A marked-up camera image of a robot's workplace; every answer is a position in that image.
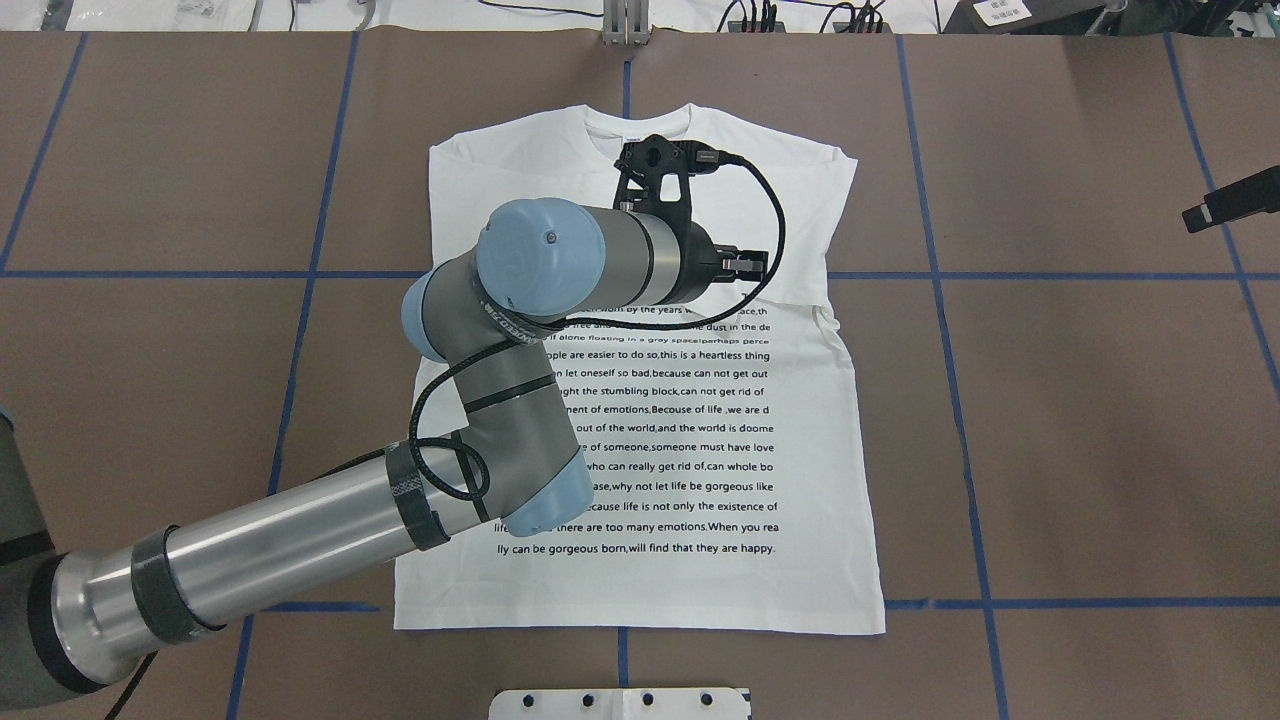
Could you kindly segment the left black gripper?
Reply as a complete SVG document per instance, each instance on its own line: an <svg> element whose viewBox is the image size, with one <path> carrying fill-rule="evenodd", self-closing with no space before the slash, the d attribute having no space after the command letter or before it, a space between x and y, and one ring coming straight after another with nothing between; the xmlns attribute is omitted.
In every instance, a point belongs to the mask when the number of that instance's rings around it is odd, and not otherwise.
<svg viewBox="0 0 1280 720"><path fill-rule="evenodd" d="M763 283L769 274L768 251L714 243L696 222L680 232L658 222L650 241L650 305L690 302L713 283Z"/></svg>

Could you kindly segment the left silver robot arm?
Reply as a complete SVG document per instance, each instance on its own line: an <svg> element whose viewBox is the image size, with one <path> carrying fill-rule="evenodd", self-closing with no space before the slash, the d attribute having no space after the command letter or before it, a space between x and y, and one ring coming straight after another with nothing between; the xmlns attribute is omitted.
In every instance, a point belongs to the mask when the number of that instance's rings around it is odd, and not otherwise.
<svg viewBox="0 0 1280 720"><path fill-rule="evenodd" d="M55 550L4 415L3 710L133 691L160 650L492 519L517 536L575 519L593 483L544 341L714 283L750 282L754 300L783 252L714 243L687 202L640 191L612 209L504 202L404 296L410 343L443 372L403 439L111 553Z"/></svg>

